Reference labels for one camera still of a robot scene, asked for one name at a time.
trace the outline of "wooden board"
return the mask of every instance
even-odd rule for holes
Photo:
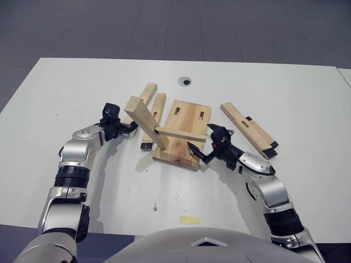
[[[257,122],[255,122],[250,116],[247,116],[245,119],[248,120],[248,122],[255,128],[255,130],[262,136],[262,138],[270,144],[273,148],[276,148],[278,146],[278,143],[264,130],[261,128],[260,125],[258,125]]]
[[[209,106],[174,100],[165,128],[205,135],[210,113],[211,107]],[[186,143],[187,140],[174,137],[168,137],[168,139],[167,148],[163,150],[156,147],[153,158],[180,167],[197,170],[199,168],[199,158],[190,155],[189,146]],[[203,147],[203,142],[190,142],[199,149]]]
[[[149,83],[148,85],[146,85],[144,91],[140,95],[141,100],[144,102],[146,106],[149,104],[156,90],[157,90],[157,84]],[[132,121],[133,120],[130,116],[126,116],[123,120],[123,123],[130,124]]]
[[[255,149],[266,159],[276,155],[276,152],[252,124],[243,117],[243,115],[230,102],[224,103],[220,109],[228,116],[235,126],[250,141]]]
[[[162,116],[162,111],[163,111],[163,107],[165,105],[165,101],[166,101],[166,93],[156,93],[156,97],[155,97],[154,104],[152,106],[151,114],[153,115],[153,117],[157,123],[160,123],[160,119]],[[142,143],[150,143],[152,146],[153,142],[154,141],[152,140],[152,138],[150,138],[150,136],[148,136],[148,134],[145,133]]]
[[[155,143],[157,143],[157,145],[161,146],[163,149],[167,148],[167,136],[155,132],[154,129],[158,126],[158,123],[155,121],[148,108],[146,108],[141,98],[131,96],[124,111],[152,138]]]

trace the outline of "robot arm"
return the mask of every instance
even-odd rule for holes
[[[95,155],[106,142],[137,127],[135,122],[121,123],[119,111],[117,105],[107,103],[100,122],[74,132],[60,150],[59,170],[39,221],[39,236],[15,262],[76,262],[76,242],[88,233],[89,206],[83,203]]]
[[[308,229],[302,225],[285,186],[275,176],[272,165],[232,145],[232,130],[215,124],[208,126],[213,130],[213,151],[206,156],[195,145],[188,143],[192,152],[205,163],[217,157],[226,162],[227,168],[235,170],[243,177],[248,194],[261,204],[274,244],[301,254],[308,249],[317,255],[317,262],[324,262]]]

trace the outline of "yellow sticky note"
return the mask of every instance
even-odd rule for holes
[[[194,216],[181,215],[180,222],[186,225],[197,225],[199,224],[199,218]]]

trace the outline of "mortise hole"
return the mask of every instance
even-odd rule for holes
[[[200,116],[199,116],[199,119],[200,120],[203,120],[203,116],[205,115],[205,113],[203,111],[200,112]]]
[[[244,122],[244,121],[242,121],[241,122],[246,128],[248,128],[248,125]]]

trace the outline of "wooden plank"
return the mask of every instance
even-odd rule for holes
[[[151,114],[153,115],[155,121],[157,123],[160,122],[161,116],[162,116],[162,111],[163,107],[165,105],[166,101],[166,93],[156,93],[154,105],[152,106]],[[141,148],[142,149],[152,149],[152,144],[153,140],[150,136],[148,136],[147,133],[144,134],[143,141],[141,142]]]
[[[165,135],[157,134],[155,127],[158,123],[155,121],[151,112],[139,97],[132,96],[127,102],[124,111],[140,126],[152,140],[162,149],[168,144],[168,138]]]
[[[147,106],[154,95],[154,93],[157,91],[157,84],[156,83],[149,83],[146,85],[144,91],[140,95],[141,100],[144,102],[144,104]],[[126,116],[123,120],[123,123],[130,124],[132,122],[132,118],[130,116]]]
[[[272,146],[262,138],[260,133],[256,131],[232,103],[224,103],[220,108],[264,158],[268,159],[276,155]]]
[[[155,131],[157,131],[159,134],[181,138],[188,141],[206,142],[206,139],[207,139],[206,135],[188,133],[187,131],[184,132],[182,130],[174,130],[174,129],[164,128],[164,127],[155,127]]]
[[[268,144],[270,144],[273,148],[278,146],[278,143],[255,122],[250,116],[247,116],[245,119],[255,128],[255,130],[262,136],[263,140],[265,140]]]
[[[166,120],[165,128],[180,130],[193,134],[206,134],[206,127],[210,118],[211,107],[174,100],[171,111]],[[192,156],[188,140],[168,137],[169,143],[166,149],[156,147],[153,158],[159,161],[171,163],[184,168],[197,170],[199,158]],[[203,142],[190,141],[199,149],[202,149]]]

